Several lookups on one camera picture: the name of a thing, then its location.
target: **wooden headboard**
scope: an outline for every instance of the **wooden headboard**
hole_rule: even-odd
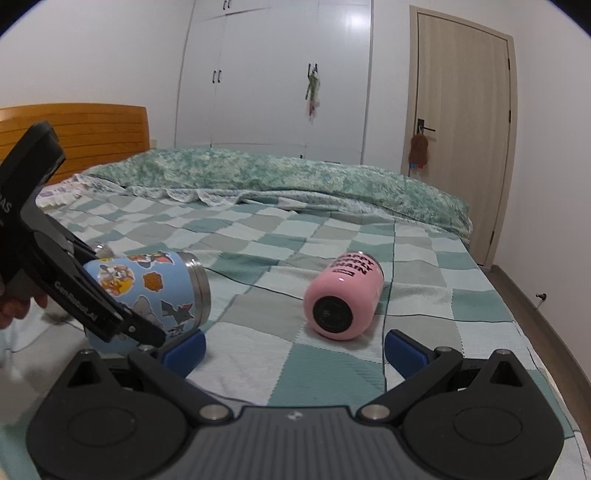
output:
[[[108,103],[46,103],[0,108],[0,160],[35,122],[52,124],[66,160],[49,183],[94,165],[124,160],[150,148],[143,106]]]

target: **hanging plush toy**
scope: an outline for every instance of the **hanging plush toy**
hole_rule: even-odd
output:
[[[320,81],[318,80],[318,64],[314,65],[314,68],[310,72],[310,67],[312,65],[308,64],[308,89],[306,91],[306,100],[308,100],[307,104],[307,112],[308,116],[312,118],[314,116],[314,112],[316,111],[316,98],[318,95],[318,86]]]
[[[410,153],[408,154],[408,163],[411,168],[423,168],[427,165],[429,146],[428,138],[422,133],[413,135],[410,141]]]

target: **white wardrobe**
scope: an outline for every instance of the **white wardrobe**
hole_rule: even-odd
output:
[[[197,0],[177,147],[359,164],[371,0]],[[318,65],[316,114],[304,99]]]

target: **black lid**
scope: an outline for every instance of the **black lid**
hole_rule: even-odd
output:
[[[353,312],[338,297],[322,297],[314,303],[314,320],[320,328],[330,333],[342,333],[353,323]]]

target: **pink tumbler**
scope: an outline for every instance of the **pink tumbler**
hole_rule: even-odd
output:
[[[344,253],[308,286],[306,319],[327,338],[351,340],[371,323],[383,287],[384,272],[374,257]]]

